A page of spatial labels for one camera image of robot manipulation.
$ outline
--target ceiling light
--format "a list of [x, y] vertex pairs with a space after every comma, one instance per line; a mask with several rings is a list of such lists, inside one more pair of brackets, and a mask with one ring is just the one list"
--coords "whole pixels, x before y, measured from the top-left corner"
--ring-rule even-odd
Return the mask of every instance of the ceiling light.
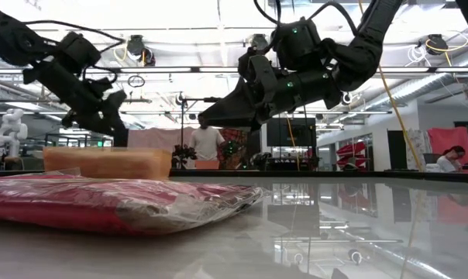
[[37, 112], [42, 115], [66, 115], [67, 112]]
[[62, 118], [60, 118], [58, 116], [47, 115], [46, 117], [49, 118], [49, 119], [55, 120], [55, 121], [62, 121]]
[[353, 112], [356, 115], [377, 115], [377, 114], [391, 114], [392, 112]]
[[237, 67], [201, 67], [202, 73], [237, 73]]
[[316, 129], [316, 131], [343, 131], [343, 128], [323, 128], [323, 129]]
[[[98, 69], [88, 69], [88, 74], [93, 74], [91, 70], [98, 70]], [[191, 72], [190, 67], [138, 67], [138, 68], [123, 68], [121, 69], [122, 73], [128, 74], [153, 74], [153, 73], [189, 73]]]

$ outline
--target black robotic arm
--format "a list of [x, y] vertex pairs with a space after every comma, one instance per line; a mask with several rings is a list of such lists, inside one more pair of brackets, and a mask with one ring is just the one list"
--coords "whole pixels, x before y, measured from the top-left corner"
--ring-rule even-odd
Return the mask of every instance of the black robotic arm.
[[[356, 28], [337, 2], [325, 3], [308, 19], [277, 24], [271, 47], [280, 67], [272, 67], [264, 56], [268, 50], [249, 48], [239, 58], [241, 78], [233, 92], [203, 112], [212, 126], [249, 127], [282, 112], [323, 100], [327, 109], [341, 102], [343, 91], [353, 91], [376, 72], [382, 56], [384, 37], [403, 0], [373, 0]], [[468, 22], [468, 0], [457, 0]], [[348, 46], [332, 39], [321, 40], [312, 18], [334, 6], [348, 20], [355, 38]]]
[[48, 40], [0, 11], [0, 57], [14, 66], [30, 65], [22, 71], [24, 84], [39, 81], [71, 108], [62, 120], [65, 126], [75, 121], [83, 129], [114, 136], [116, 146], [126, 144], [127, 129], [119, 117], [126, 93], [117, 91], [103, 99], [113, 81], [85, 77], [86, 69], [95, 67], [102, 56], [82, 35], [70, 32], [60, 42]]

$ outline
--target white wall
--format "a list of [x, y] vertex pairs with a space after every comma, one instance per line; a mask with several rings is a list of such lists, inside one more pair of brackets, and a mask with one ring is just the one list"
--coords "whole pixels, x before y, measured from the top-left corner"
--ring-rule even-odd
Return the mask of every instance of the white wall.
[[419, 105], [420, 130], [454, 128], [454, 122], [468, 121], [468, 108], [463, 105]]
[[[417, 108], [416, 100], [409, 102], [406, 107], [399, 108], [406, 129], [419, 129]], [[344, 131], [336, 131], [319, 136], [317, 146], [325, 146], [330, 143], [371, 133], [373, 137], [373, 167], [375, 171], [384, 171], [391, 168], [387, 130], [401, 130], [399, 121], [394, 113], [390, 115], [372, 115], [366, 120], [366, 125], [345, 126], [344, 129]]]

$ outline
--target humanoid robot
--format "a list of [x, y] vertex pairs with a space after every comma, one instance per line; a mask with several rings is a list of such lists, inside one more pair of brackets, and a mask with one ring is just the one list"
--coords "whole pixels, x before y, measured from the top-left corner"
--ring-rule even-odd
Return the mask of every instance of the humanoid robot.
[[24, 115], [22, 109], [9, 109], [7, 113], [2, 116], [2, 126], [0, 127], [0, 158], [6, 155], [5, 144], [9, 144], [9, 157], [19, 156], [19, 140], [27, 138], [27, 125], [21, 122]]

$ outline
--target plastic wrap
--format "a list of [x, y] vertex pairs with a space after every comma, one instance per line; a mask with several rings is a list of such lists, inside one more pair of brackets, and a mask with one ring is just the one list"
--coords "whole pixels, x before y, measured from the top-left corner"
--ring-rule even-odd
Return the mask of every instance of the plastic wrap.
[[262, 188], [73, 174], [0, 177], [0, 219], [105, 234], [160, 235], [251, 206]]
[[85, 177], [167, 179], [172, 154], [144, 148], [45, 147], [47, 171], [79, 168]]

